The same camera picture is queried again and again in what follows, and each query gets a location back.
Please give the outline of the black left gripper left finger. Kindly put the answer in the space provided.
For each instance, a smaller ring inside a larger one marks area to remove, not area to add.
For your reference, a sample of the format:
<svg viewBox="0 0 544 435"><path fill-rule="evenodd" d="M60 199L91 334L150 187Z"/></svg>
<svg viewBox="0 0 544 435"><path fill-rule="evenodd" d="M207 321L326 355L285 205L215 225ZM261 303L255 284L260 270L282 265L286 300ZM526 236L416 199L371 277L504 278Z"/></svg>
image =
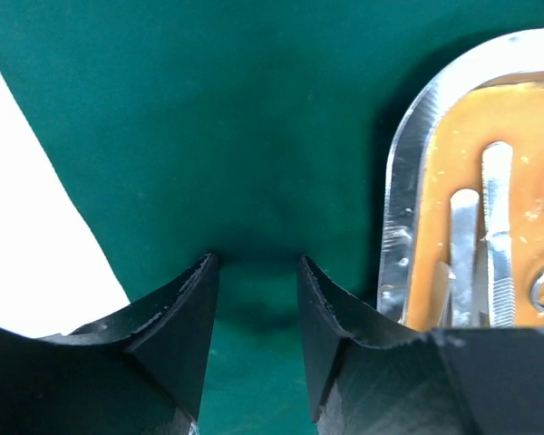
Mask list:
<svg viewBox="0 0 544 435"><path fill-rule="evenodd" d="M69 334L0 328L0 434L194 434L219 291L203 256Z"/></svg>

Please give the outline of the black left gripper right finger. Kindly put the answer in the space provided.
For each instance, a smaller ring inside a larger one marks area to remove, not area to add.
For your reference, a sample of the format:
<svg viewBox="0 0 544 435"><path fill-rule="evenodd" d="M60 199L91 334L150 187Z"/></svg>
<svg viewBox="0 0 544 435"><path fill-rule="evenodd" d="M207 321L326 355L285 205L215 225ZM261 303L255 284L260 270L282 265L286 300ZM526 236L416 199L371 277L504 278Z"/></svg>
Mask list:
<svg viewBox="0 0 544 435"><path fill-rule="evenodd" d="M418 333L310 258L297 300L312 421L322 434L544 434L544 328Z"/></svg>

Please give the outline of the dark green surgical cloth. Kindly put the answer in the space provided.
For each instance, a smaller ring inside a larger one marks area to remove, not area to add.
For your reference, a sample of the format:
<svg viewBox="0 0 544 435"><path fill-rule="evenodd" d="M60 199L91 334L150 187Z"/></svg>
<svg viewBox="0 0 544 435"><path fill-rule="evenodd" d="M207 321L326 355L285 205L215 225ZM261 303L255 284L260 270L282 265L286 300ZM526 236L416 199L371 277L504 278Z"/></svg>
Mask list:
<svg viewBox="0 0 544 435"><path fill-rule="evenodd" d="M221 263L200 430L312 434L296 261L375 296L415 95L544 1L0 1L0 73L131 298Z"/></svg>

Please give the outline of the steel tray with brown liner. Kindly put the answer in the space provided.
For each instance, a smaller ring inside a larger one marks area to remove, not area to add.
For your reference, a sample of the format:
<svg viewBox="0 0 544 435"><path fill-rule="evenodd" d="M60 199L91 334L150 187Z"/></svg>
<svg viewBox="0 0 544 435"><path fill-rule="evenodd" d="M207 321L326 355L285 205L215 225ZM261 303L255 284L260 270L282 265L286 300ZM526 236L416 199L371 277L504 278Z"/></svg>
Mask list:
<svg viewBox="0 0 544 435"><path fill-rule="evenodd" d="M424 332L452 327L450 198L480 195L471 325L489 328L481 155L513 148L510 236L515 324L544 328L544 28L481 43L417 95L386 165L377 311Z"/></svg>

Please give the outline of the steel tweezers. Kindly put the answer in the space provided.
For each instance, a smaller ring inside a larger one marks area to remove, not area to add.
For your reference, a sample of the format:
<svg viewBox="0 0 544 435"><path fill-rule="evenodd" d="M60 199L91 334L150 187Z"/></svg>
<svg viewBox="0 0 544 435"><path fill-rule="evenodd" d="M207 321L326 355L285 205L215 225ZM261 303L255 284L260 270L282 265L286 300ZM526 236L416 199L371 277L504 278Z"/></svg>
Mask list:
<svg viewBox="0 0 544 435"><path fill-rule="evenodd" d="M450 198L452 327L471 325L473 268L477 247L480 195L463 188Z"/></svg>

